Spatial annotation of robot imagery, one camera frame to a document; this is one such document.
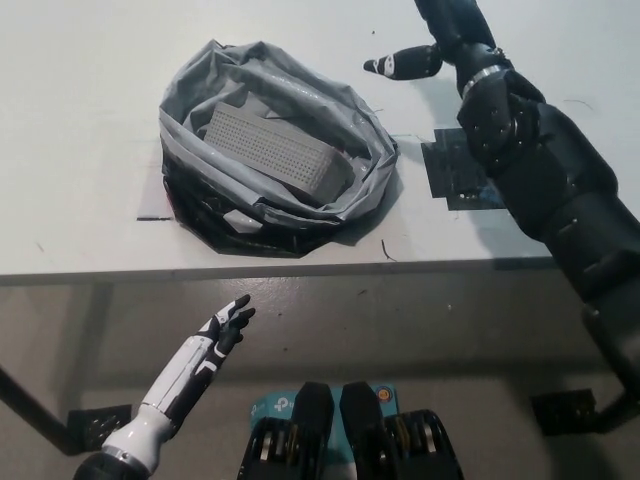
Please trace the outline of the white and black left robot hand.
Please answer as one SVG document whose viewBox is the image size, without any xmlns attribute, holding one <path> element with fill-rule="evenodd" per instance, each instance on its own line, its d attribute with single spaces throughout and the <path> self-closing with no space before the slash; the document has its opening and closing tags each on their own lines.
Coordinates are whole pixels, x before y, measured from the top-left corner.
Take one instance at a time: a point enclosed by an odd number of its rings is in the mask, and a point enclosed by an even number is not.
<svg viewBox="0 0 640 480">
<path fill-rule="evenodd" d="M 255 310 L 244 295 L 214 314 L 185 340 L 148 390 L 143 411 L 155 410 L 177 430 L 215 379 Z"/>
</svg>

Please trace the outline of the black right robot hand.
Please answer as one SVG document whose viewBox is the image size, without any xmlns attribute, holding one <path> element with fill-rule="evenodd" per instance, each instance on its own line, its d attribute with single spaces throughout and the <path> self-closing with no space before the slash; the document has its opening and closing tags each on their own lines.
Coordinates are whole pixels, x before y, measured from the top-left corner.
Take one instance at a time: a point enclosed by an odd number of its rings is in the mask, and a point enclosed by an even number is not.
<svg viewBox="0 0 640 480">
<path fill-rule="evenodd" d="M 411 81 L 433 77 L 449 64 L 456 70 L 458 92 L 464 95 L 480 79 L 512 67 L 475 1 L 422 0 L 416 7 L 435 43 L 367 60 L 365 71 Z"/>
</svg>

